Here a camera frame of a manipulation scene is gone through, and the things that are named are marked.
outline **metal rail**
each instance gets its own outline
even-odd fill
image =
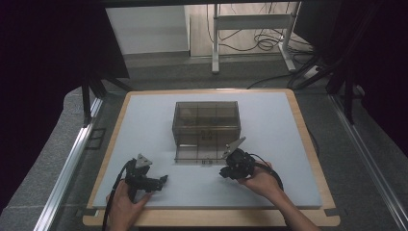
[[[60,207],[60,203],[63,199],[65,190],[68,187],[69,181],[71,180],[71,176],[84,151],[85,145],[90,135],[90,131],[92,130],[94,124],[94,118],[98,114],[102,102],[103,101],[98,98],[93,101],[92,107],[90,109],[92,120],[87,127],[81,128],[78,137],[73,144],[71,151],[69,152],[68,158],[65,161],[63,170],[61,171],[60,176],[57,179],[54,189],[48,197],[48,201],[46,202],[44,209],[39,216],[34,230],[42,231],[48,230],[50,228],[52,221],[57,214],[58,208]]]
[[[378,189],[378,192],[381,194],[382,198],[384,199],[385,204],[387,205],[388,209],[393,216],[396,225],[398,226],[399,230],[408,230],[408,217],[405,212],[404,207],[402,206],[401,202],[399,201],[397,195],[395,194],[393,188],[388,184],[386,178],[382,174],[380,168],[378,167],[377,163],[372,158],[369,149],[367,148],[366,144],[364,143],[363,139],[360,137],[356,127],[349,123],[348,119],[345,117],[343,113],[343,105],[340,100],[333,95],[330,95],[329,98],[331,99],[337,115],[339,116],[340,120],[343,123],[343,126],[351,137],[351,140],[354,146],[359,153],[363,164],[366,166],[366,169],[374,182],[374,185]]]

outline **wall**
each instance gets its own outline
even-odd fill
[[[123,55],[189,50],[184,6],[106,11]]]

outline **metal stand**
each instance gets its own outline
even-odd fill
[[[108,75],[104,76],[104,78],[123,90],[126,91],[134,90],[133,88],[118,81],[116,78],[113,78]],[[96,98],[103,98],[107,93],[100,76],[96,76],[95,74],[84,75],[82,84],[82,100],[84,104],[84,125],[83,125],[84,128],[88,127],[90,121],[92,120],[90,114],[89,89],[92,90]]]
[[[279,42],[278,46],[288,70],[295,71],[293,61],[288,53],[288,42],[291,38],[298,9],[299,2],[296,2],[290,14],[218,15],[218,4],[214,4],[213,73],[219,73],[218,31],[249,29],[287,29],[283,42]]]

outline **wooden frame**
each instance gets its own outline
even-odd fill
[[[92,209],[92,201],[105,174],[106,167],[111,158],[117,134],[122,120],[125,116],[127,105],[131,96],[148,94],[199,94],[199,93],[248,93],[248,92],[284,92],[288,97],[293,117],[296,121],[297,129],[302,139],[312,172],[316,178],[322,206],[318,209],[301,210],[317,226],[337,226],[340,224],[339,215],[328,216],[326,210],[336,209],[333,197],[324,178],[318,156],[313,147],[309,133],[303,120],[303,116],[297,105],[294,93],[291,90],[152,90],[152,91],[131,91],[126,95],[119,117],[117,119],[114,132],[112,134],[105,158],[95,181],[92,193],[89,198],[87,208]],[[84,216],[85,225],[102,225],[104,210],[99,210],[95,216]],[[246,209],[246,210],[164,210],[145,209],[135,223],[136,226],[183,226],[183,227],[220,227],[220,226],[241,226],[241,227],[263,227],[263,226],[286,226],[286,223],[278,210]]]

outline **aluminum frame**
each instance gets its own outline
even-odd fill
[[[39,216],[38,222],[34,230],[48,230],[57,214],[60,207],[61,200],[63,199],[66,188],[71,180],[72,174],[83,154],[85,145],[87,143],[90,131],[94,124],[94,118],[97,116],[103,100],[96,98],[90,108],[91,121],[85,128],[81,128],[75,143],[72,146],[71,151],[65,161],[63,170],[57,179],[57,182],[52,190],[48,200]]]

